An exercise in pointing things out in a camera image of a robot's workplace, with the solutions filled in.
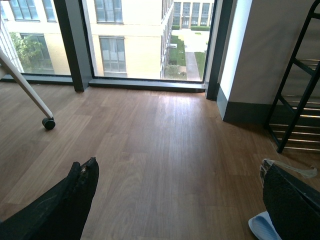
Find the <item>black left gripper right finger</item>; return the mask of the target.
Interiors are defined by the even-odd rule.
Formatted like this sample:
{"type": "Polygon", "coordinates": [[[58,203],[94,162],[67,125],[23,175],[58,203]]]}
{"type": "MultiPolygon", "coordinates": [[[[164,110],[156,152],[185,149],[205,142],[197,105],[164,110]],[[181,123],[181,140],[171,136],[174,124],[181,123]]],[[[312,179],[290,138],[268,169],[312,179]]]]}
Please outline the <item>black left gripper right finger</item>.
{"type": "Polygon", "coordinates": [[[260,165],[263,202],[283,240],[320,238],[320,192],[265,158],[260,165]]]}

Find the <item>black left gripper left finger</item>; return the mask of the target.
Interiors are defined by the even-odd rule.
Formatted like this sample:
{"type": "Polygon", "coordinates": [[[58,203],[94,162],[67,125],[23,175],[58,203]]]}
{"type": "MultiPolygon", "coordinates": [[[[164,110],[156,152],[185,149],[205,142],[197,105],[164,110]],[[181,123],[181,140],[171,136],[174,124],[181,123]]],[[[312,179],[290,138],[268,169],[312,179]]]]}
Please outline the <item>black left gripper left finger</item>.
{"type": "Polygon", "coordinates": [[[0,224],[2,240],[79,240],[99,179],[95,157],[74,162],[68,175],[0,224]]]}

